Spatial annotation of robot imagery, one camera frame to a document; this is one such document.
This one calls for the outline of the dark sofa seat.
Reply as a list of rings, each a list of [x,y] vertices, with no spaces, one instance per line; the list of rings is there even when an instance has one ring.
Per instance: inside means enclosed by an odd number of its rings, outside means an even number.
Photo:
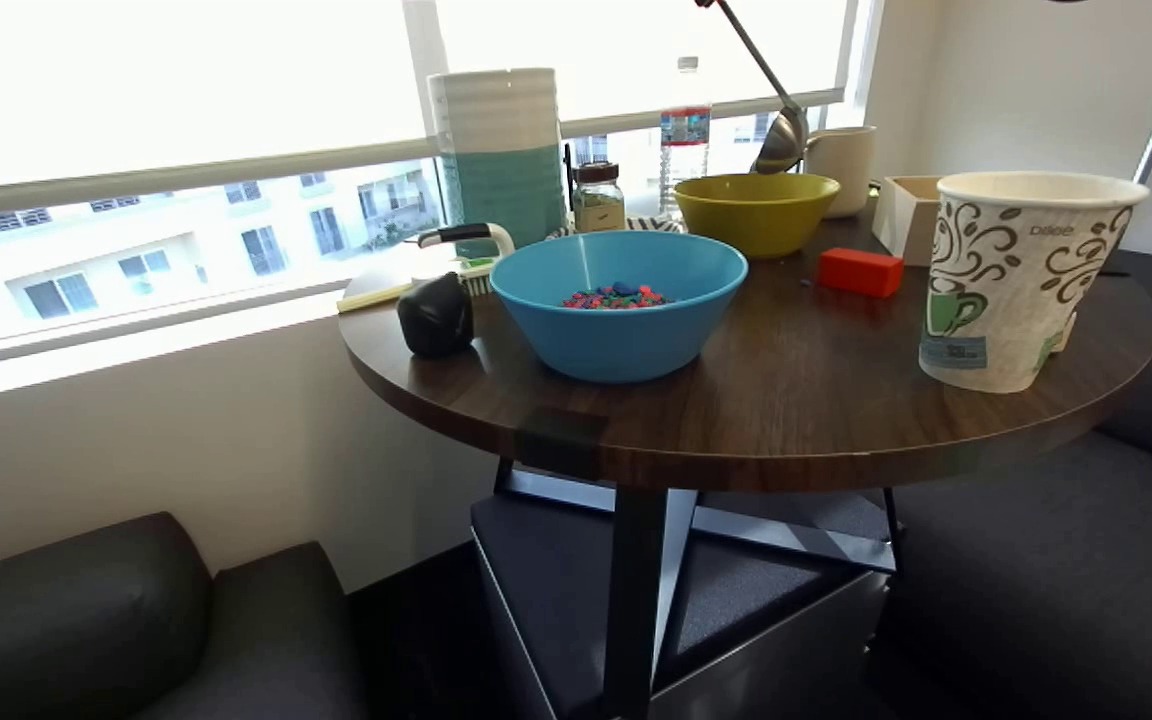
[[[1120,272],[1152,295],[1152,254]],[[1152,720],[1152,366],[1097,432],[903,493],[882,614],[989,720]]]

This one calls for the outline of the blue bowl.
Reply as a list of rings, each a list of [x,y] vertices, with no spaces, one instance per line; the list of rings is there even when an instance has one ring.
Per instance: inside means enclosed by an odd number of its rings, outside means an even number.
[[[516,249],[486,287],[545,366],[638,382],[692,363],[747,260],[692,232],[576,232]]]

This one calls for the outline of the yellow bowl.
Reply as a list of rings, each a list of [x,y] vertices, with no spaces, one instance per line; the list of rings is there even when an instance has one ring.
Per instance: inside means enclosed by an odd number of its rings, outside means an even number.
[[[726,240],[747,260],[794,254],[820,227],[840,185],[833,177],[692,177],[674,185],[683,227]]]

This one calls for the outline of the stacked white teal containers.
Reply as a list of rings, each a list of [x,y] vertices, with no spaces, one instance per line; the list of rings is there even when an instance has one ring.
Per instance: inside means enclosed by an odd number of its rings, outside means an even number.
[[[443,72],[427,87],[448,211],[516,243],[553,235],[562,224],[554,72]]]

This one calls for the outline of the wooden square box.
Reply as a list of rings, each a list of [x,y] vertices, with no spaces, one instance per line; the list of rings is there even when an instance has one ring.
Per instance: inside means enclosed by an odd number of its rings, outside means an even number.
[[[903,264],[923,268],[933,250],[941,190],[933,177],[882,177],[871,235]]]

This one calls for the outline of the orange rectangular block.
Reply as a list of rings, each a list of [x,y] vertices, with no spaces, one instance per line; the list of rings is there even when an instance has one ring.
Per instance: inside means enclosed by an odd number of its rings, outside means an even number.
[[[903,284],[903,264],[882,250],[827,249],[817,264],[817,280],[833,293],[890,299]]]

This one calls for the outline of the round dark wooden table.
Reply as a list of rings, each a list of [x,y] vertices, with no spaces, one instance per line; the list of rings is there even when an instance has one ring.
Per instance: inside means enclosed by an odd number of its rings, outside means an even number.
[[[340,334],[361,381],[407,418],[508,463],[615,493],[612,580],[657,580],[664,494],[852,493],[962,472],[1051,449],[1099,418],[1152,363],[1152,302],[1126,280],[1087,287],[1073,348],[1029,393],[993,395],[933,381],[921,360],[923,287],[861,299],[817,284],[809,254],[747,260],[747,280],[701,356],[638,382],[586,382],[540,363],[483,287],[471,343],[443,360],[407,351],[391,313],[354,313]],[[625,720],[646,689],[651,598],[636,598],[602,680]]]

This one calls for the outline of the colourful cereal in blue bowl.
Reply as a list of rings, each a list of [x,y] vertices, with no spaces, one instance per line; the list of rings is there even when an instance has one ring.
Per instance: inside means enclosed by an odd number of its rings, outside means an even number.
[[[559,308],[572,308],[572,313],[638,313],[638,308],[657,308],[657,302],[666,302],[666,295],[651,284],[607,284],[607,287],[572,293]]]

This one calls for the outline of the water bottle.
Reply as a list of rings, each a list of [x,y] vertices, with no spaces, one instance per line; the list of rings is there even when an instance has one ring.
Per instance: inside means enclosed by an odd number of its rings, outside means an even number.
[[[706,94],[701,55],[671,66],[666,107],[660,113],[660,196],[674,204],[674,185],[706,166]]]

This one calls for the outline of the black ladle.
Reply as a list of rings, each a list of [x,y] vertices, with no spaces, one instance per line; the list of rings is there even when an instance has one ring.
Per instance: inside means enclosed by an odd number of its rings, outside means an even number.
[[[417,235],[420,249],[471,240],[486,240],[500,254],[512,250],[512,235],[500,224],[448,224]],[[411,280],[394,302],[394,321],[411,356],[440,360],[471,343],[471,280],[478,280],[478,272],[440,272],[431,280]]]

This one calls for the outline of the small glass jar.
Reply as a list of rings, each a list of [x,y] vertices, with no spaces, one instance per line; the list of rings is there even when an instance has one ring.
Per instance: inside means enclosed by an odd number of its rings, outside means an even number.
[[[572,211],[579,232],[621,232],[625,190],[615,163],[582,163],[572,170]]]

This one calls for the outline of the patterned paper cup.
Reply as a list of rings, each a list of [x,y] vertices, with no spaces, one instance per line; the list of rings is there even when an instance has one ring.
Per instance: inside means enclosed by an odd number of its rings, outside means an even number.
[[[1148,189],[1090,170],[957,170],[934,190],[921,366],[969,393],[1029,393]]]

